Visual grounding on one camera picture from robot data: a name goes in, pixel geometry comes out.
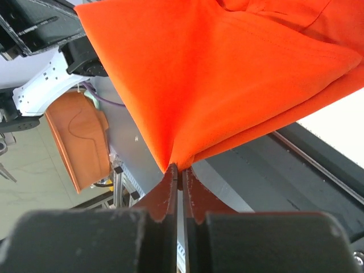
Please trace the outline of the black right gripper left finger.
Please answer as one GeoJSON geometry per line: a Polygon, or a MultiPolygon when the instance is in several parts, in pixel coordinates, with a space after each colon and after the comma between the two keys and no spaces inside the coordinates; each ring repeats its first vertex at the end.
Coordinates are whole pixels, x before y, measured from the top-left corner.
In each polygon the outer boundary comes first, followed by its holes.
{"type": "Polygon", "coordinates": [[[2,272],[175,272],[177,167],[130,208],[35,210],[1,244],[2,272]]]}

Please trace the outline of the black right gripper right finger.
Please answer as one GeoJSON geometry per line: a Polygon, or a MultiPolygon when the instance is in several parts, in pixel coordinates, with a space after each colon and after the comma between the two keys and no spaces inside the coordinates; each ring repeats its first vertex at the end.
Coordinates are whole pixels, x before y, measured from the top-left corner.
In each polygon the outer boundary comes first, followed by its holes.
{"type": "Polygon", "coordinates": [[[321,212],[244,212],[181,174],[187,272],[360,272],[338,221],[321,212]]]}

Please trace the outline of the orange t shirt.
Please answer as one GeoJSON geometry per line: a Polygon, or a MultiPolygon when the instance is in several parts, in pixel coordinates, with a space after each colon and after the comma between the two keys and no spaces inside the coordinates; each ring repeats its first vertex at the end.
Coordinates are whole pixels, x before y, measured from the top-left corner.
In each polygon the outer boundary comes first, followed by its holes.
{"type": "Polygon", "coordinates": [[[97,1],[75,10],[161,171],[363,87],[362,1],[97,1]]]}

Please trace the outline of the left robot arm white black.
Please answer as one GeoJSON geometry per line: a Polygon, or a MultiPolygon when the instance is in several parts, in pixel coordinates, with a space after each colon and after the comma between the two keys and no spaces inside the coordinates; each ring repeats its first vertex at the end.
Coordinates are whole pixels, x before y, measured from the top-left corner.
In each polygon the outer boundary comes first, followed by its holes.
{"type": "Polygon", "coordinates": [[[1,56],[7,61],[55,50],[25,84],[1,89],[1,134],[33,129],[70,88],[106,77],[68,1],[1,1],[1,56]]]}

